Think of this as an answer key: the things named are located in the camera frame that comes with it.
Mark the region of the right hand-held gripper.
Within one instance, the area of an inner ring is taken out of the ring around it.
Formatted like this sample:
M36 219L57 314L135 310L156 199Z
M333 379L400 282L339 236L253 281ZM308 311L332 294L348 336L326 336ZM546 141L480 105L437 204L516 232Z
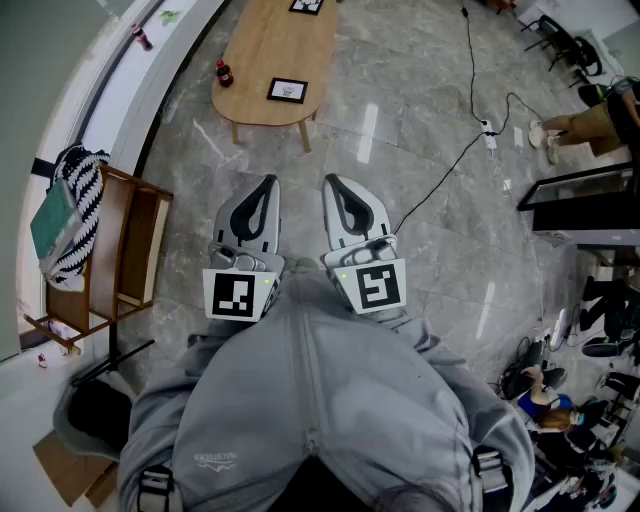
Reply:
M383 202L360 183L337 174L325 177L322 200L334 251L321 261L348 308L364 315L405 306L405 260L396 253L397 238L390 234Z

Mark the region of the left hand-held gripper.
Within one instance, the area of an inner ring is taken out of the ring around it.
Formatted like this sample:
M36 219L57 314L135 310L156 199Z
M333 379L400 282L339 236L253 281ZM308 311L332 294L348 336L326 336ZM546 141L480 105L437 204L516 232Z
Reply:
M258 322L272 305L285 260L261 251L278 250L280 199L279 181L269 174L245 184L219 208L214 223L217 243L210 250L210 268L203 270L208 318Z

